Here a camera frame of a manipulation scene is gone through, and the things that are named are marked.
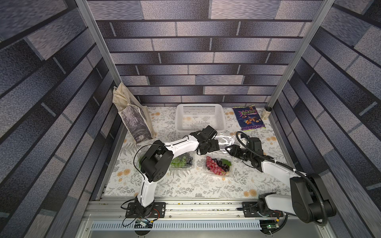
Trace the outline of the pink grape bunch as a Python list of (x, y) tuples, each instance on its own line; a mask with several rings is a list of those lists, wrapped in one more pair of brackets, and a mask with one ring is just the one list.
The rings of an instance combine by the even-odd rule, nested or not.
[(220, 167), (218, 167), (217, 163), (215, 162), (215, 158), (211, 158), (207, 156), (205, 165), (207, 170), (214, 173), (215, 175), (219, 175), (219, 176), (227, 175), (227, 172), (223, 171)]

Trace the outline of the dark blue grape bunch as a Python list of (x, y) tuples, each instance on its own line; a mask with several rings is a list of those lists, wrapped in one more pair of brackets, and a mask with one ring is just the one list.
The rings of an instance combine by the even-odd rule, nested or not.
[(183, 162), (186, 166), (192, 166), (193, 165), (193, 156), (190, 154), (186, 153), (183, 157)]

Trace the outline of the dark red grape bunch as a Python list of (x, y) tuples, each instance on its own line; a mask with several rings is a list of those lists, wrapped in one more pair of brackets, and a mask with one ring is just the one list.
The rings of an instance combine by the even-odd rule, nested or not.
[(220, 167), (223, 171), (229, 172), (232, 166), (232, 163), (227, 159), (215, 159), (218, 167)]

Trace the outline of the green grape bunch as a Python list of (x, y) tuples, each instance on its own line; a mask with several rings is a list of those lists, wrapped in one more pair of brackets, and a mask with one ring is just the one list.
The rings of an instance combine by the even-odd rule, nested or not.
[(184, 164), (182, 158), (177, 157), (177, 158), (172, 160), (171, 167), (172, 168), (185, 168), (186, 165)]

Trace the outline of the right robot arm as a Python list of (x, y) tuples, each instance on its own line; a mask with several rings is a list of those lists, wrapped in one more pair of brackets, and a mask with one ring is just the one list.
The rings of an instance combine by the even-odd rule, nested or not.
[(251, 167), (283, 182), (290, 188), (290, 195), (265, 193), (259, 195), (255, 210), (265, 216), (280, 211), (298, 217), (304, 223), (315, 222), (325, 226), (329, 217), (334, 217), (337, 208), (318, 174), (305, 174), (276, 161), (271, 156), (261, 155), (248, 148), (231, 145), (225, 149), (229, 155)]

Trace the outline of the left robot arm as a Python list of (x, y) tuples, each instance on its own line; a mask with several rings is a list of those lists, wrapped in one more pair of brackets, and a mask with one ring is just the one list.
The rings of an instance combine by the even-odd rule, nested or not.
[(155, 141), (140, 161), (143, 180), (141, 189), (134, 200), (135, 213), (141, 217), (150, 215), (154, 208), (157, 183), (166, 175), (174, 158), (193, 151), (205, 155), (218, 150), (220, 150), (219, 143), (214, 138), (198, 139), (188, 135), (174, 142)]

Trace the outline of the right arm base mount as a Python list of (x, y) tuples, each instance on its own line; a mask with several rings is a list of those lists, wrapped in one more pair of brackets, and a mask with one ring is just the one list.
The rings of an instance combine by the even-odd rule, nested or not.
[(268, 209), (262, 202), (242, 202), (242, 210), (245, 218), (281, 218), (284, 213), (278, 210)]

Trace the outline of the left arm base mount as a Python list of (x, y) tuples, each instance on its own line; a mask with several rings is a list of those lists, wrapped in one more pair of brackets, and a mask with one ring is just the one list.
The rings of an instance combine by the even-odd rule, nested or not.
[(126, 218), (153, 218), (159, 219), (165, 217), (167, 203), (153, 202), (147, 207), (143, 207), (139, 202), (130, 202), (124, 208), (126, 211)]

